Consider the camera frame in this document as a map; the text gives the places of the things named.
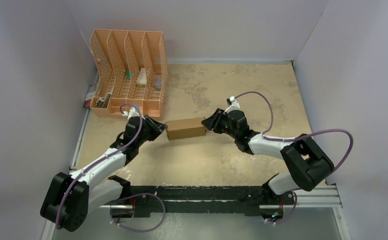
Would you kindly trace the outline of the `brown cardboard box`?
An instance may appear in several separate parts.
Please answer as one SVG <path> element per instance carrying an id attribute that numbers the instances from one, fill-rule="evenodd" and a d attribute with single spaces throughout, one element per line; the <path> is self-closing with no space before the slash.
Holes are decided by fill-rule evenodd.
<path id="1" fill-rule="evenodd" d="M 168 139 L 179 140 L 206 135 L 206 127 L 202 124 L 205 117 L 186 118 L 166 121 Z"/>

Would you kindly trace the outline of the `orange plastic file organizer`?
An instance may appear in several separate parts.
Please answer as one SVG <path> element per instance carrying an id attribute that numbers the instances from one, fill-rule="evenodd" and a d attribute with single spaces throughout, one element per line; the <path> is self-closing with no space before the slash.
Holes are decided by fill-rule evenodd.
<path id="1" fill-rule="evenodd" d="M 169 74 L 164 34 L 95 29 L 89 43 L 99 74 L 91 111 L 120 119 L 120 106 L 133 104 L 142 114 L 161 119 Z"/>

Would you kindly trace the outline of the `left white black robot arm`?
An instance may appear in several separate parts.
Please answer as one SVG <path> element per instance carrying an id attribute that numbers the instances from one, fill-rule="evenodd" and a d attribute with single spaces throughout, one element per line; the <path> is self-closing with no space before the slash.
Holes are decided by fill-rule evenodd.
<path id="1" fill-rule="evenodd" d="M 94 207 L 116 201 L 123 205 L 143 193 L 132 194 L 130 182 L 112 173 L 130 163 L 146 141 L 153 141 L 167 125 L 150 116 L 132 116 L 125 130 L 106 152 L 84 168 L 59 172 L 50 183 L 40 216 L 55 223 L 56 229 L 77 230 Z"/>

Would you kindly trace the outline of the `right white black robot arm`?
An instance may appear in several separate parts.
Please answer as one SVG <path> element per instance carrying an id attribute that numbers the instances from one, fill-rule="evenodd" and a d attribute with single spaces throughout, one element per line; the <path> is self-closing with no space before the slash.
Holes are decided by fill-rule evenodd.
<path id="1" fill-rule="evenodd" d="M 238 149 L 250 155 L 266 155 L 284 161 L 287 172 L 276 174 L 263 184 L 263 199 L 273 204 L 282 194 L 295 190 L 310 192 L 335 169 L 333 162 L 320 146 L 305 134 L 298 138 L 263 138 L 252 130 L 241 110 L 225 113 L 218 108 L 202 125 L 217 134 L 234 139 Z"/>

